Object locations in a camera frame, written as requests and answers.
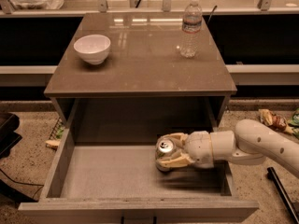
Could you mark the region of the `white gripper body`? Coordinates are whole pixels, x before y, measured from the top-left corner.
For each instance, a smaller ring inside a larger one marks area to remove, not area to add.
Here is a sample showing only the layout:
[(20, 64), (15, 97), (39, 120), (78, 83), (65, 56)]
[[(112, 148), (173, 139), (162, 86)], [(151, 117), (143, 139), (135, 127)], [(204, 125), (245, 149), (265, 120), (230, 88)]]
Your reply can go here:
[(214, 167), (211, 138), (208, 132), (191, 133), (186, 139), (185, 150), (193, 160), (194, 167), (201, 169)]

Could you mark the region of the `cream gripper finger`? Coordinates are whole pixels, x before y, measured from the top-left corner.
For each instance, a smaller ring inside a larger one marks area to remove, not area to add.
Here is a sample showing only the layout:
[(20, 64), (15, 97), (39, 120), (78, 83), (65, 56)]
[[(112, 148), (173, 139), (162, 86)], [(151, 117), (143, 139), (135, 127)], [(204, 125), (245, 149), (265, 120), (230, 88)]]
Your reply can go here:
[(158, 163), (163, 168), (180, 168), (193, 164), (193, 160), (188, 155), (183, 154), (170, 160), (158, 160)]
[(188, 135), (186, 133), (170, 133), (162, 137), (162, 150), (184, 148)]

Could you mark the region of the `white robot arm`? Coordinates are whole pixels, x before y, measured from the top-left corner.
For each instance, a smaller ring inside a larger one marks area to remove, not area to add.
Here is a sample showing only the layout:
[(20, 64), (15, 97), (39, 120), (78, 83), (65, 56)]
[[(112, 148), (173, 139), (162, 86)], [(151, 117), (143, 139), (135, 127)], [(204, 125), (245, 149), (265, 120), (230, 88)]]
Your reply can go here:
[(258, 165), (265, 159), (299, 177), (299, 146), (262, 123), (240, 120), (232, 131), (170, 133), (156, 143), (155, 163), (162, 172), (193, 166), (210, 169), (218, 161)]

